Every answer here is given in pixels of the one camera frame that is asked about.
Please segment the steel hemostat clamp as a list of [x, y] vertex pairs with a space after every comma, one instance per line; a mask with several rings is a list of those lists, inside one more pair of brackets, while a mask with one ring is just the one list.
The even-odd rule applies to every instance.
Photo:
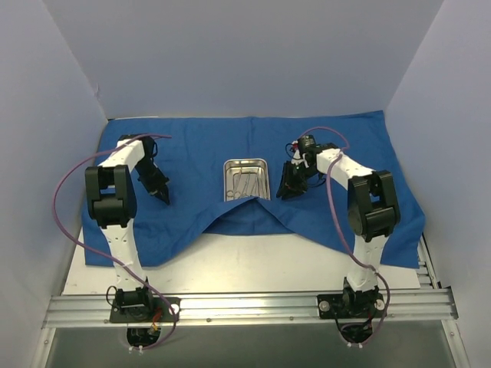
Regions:
[[267, 185], [265, 184], [265, 175], [262, 169], [257, 169], [252, 194], [262, 199], [268, 198]]

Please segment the aluminium front frame rail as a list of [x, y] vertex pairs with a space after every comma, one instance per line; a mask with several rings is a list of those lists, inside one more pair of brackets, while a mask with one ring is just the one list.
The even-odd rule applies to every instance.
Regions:
[[[326, 324], [318, 314], [315, 292], [266, 294], [179, 294], [179, 327], [267, 324]], [[103, 295], [53, 297], [44, 328], [116, 327]], [[387, 322], [458, 318], [448, 289], [399, 290], [391, 293]]]

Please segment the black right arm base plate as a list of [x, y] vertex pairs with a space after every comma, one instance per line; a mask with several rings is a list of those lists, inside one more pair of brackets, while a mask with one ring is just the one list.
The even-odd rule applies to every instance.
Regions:
[[381, 317], [386, 306], [383, 295], [378, 292], [318, 294], [316, 299], [318, 315], [325, 320]]

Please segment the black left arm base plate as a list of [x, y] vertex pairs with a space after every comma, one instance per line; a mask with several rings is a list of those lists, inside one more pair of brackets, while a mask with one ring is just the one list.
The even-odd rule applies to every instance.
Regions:
[[175, 317], [167, 304], [161, 298], [155, 296], [151, 307], [144, 305], [131, 307], [112, 306], [109, 322], [112, 324], [137, 324], [154, 321], [170, 323], [179, 320], [181, 300], [178, 297], [169, 297], [168, 301], [174, 309]]

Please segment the blue surgical drape cloth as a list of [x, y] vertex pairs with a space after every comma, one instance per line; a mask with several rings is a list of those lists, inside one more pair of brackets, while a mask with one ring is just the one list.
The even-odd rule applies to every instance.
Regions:
[[124, 134], [158, 133], [156, 164], [170, 180], [170, 204], [152, 197], [139, 182], [134, 237], [140, 263], [157, 267], [188, 248], [202, 233], [275, 235], [295, 233], [342, 251], [354, 244], [348, 224], [347, 194], [332, 188], [334, 208], [348, 245], [334, 226], [327, 190], [311, 185], [295, 199], [224, 201], [223, 165], [229, 159], [267, 162], [272, 191], [278, 189], [285, 147], [305, 131], [320, 144], [346, 146], [361, 165], [387, 170], [394, 177], [400, 223], [382, 256], [386, 265], [415, 268], [425, 216], [404, 178], [390, 142], [382, 111], [336, 117], [244, 117], [112, 120], [102, 134], [101, 150], [112, 149]]

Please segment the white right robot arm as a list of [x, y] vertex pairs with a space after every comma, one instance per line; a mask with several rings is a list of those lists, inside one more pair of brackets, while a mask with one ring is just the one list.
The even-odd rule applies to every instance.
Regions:
[[362, 166], [332, 143], [317, 144], [312, 135], [288, 143], [286, 151], [290, 160], [283, 165], [276, 196], [282, 200], [301, 196], [311, 177], [324, 177], [331, 216], [343, 246], [348, 243], [334, 208], [331, 182], [347, 191], [348, 224], [354, 233], [354, 247], [347, 251], [354, 265], [344, 279], [342, 310], [352, 317], [368, 307], [383, 310], [388, 300], [379, 295], [378, 268], [387, 240], [400, 222], [392, 174]]

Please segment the steel surgical forceps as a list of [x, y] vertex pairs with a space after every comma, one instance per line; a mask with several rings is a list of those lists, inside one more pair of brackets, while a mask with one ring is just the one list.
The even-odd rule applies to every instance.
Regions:
[[249, 172], [247, 174], [243, 189], [241, 191], [242, 198], [249, 197], [252, 195], [252, 192], [254, 191], [255, 188], [255, 178], [256, 178], [256, 174], [254, 172]]

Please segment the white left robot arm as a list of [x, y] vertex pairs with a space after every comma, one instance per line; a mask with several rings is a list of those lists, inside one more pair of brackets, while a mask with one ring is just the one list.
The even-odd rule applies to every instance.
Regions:
[[156, 305], [134, 237], [137, 196], [131, 173], [138, 174], [138, 181], [150, 196], [168, 205], [169, 179], [154, 162], [156, 155], [153, 137], [125, 135], [108, 158], [86, 168], [84, 174], [88, 214], [105, 237], [116, 271], [113, 308], [137, 321], [149, 320]]

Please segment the stainless steel instrument tray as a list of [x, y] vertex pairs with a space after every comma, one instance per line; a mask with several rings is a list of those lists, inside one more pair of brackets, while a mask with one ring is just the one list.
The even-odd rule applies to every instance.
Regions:
[[270, 200], [269, 171], [263, 159], [229, 159], [223, 165], [224, 201], [247, 197]]

